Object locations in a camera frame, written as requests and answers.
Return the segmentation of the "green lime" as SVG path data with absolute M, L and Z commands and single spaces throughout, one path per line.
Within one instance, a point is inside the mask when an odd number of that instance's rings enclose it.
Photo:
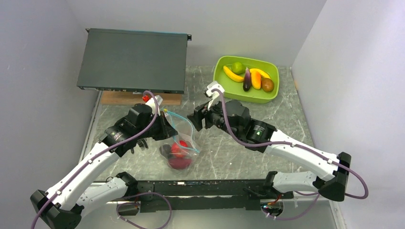
M 231 71 L 237 75 L 245 73 L 245 66 L 241 62 L 234 62 Z

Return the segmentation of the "purple eggplant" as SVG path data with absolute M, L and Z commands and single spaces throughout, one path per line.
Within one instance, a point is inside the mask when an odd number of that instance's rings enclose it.
M 246 67 L 244 81 L 243 81 L 243 90 L 245 92 L 248 92 L 252 87 L 251 73 L 249 70 L 250 69 L 248 67 Z

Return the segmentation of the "orange yellow mango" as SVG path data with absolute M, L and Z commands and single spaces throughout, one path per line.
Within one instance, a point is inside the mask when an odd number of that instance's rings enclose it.
M 258 71 L 251 71 L 251 83 L 254 89 L 261 89 L 261 74 Z

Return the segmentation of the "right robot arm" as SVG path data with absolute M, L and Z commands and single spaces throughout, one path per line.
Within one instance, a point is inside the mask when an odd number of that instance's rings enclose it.
M 187 117 L 197 131 L 216 126 L 226 132 L 228 122 L 245 148 L 283 157 L 307 169 L 299 173 L 268 172 L 263 185 L 267 197 L 292 191 L 317 192 L 338 202 L 346 197 L 350 154 L 331 154 L 299 142 L 276 127 L 252 118 L 249 109 L 237 100 L 228 101 L 225 106 L 217 103 L 211 108 L 204 103 Z

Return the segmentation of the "dark plum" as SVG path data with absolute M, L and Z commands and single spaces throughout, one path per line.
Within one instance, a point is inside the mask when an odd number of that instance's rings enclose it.
M 168 158 L 170 157 L 170 154 L 171 154 L 171 146 L 168 145 L 168 144 L 162 145 L 162 146 L 160 147 L 160 154 L 161 154 L 164 158 L 168 159 Z

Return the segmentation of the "brown kiwi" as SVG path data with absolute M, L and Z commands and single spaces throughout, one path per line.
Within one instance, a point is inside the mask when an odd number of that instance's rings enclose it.
M 264 92 L 270 93 L 274 90 L 275 84 L 270 78 L 262 78 L 261 88 Z

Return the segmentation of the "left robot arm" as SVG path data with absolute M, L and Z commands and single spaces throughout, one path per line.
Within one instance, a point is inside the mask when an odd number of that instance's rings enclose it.
M 87 188 L 111 164 L 146 138 L 166 140 L 178 132 L 154 102 L 136 104 L 128 114 L 107 128 L 79 164 L 46 191 L 36 190 L 30 201 L 36 211 L 31 223 L 41 219 L 51 229 L 74 229 L 82 218 L 105 203 L 123 198 L 154 197 L 156 192 L 142 188 L 129 173 L 121 172 L 107 183 Z

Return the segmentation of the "red apple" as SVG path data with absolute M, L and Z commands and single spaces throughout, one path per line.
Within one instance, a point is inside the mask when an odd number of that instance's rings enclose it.
M 188 157 L 188 144 L 186 141 L 180 140 L 179 143 L 174 142 L 171 146 L 171 156 L 177 158 Z

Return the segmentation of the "purple sweet potato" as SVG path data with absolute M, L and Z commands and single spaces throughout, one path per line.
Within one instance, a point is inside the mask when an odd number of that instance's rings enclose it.
M 171 168 L 176 170 L 183 170 L 190 166 L 192 159 L 190 158 L 170 158 L 168 164 Z

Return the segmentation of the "clear zip top bag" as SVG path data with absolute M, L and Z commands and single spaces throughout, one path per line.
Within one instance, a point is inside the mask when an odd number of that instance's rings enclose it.
M 201 152 L 195 140 L 196 129 L 187 118 L 164 110 L 169 124 L 178 132 L 175 136 L 164 140 L 160 147 L 160 155 L 166 160 L 169 168 L 186 171 L 194 163 Z

